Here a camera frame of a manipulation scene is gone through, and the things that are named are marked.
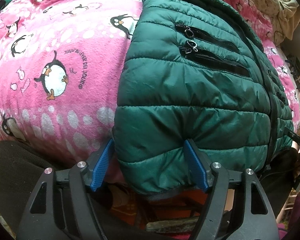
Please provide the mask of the beige crumpled cloth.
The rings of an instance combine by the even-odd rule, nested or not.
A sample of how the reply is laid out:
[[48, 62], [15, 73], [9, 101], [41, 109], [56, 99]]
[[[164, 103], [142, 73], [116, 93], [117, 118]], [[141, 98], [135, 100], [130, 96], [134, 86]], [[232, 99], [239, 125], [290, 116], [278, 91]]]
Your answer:
[[250, 0], [256, 8], [267, 16], [273, 27], [270, 35], [275, 45], [285, 38], [291, 40], [300, 23], [300, 5], [297, 0]]

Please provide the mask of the pink penguin fleece blanket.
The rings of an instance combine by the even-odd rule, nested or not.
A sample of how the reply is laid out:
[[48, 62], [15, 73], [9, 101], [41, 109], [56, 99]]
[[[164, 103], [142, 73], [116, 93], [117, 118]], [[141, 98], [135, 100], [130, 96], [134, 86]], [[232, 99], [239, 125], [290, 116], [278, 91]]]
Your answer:
[[142, 0], [13, 0], [0, 13], [0, 142], [73, 164], [114, 130]]

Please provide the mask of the green quilted puffer jacket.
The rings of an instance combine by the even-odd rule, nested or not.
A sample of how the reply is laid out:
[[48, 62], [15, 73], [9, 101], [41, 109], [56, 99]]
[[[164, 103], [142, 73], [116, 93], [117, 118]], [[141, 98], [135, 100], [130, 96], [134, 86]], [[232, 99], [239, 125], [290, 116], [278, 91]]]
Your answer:
[[292, 112], [260, 39], [222, 0], [142, 0], [117, 95], [126, 182], [151, 196], [192, 186], [191, 139], [230, 170], [262, 170], [292, 145]]

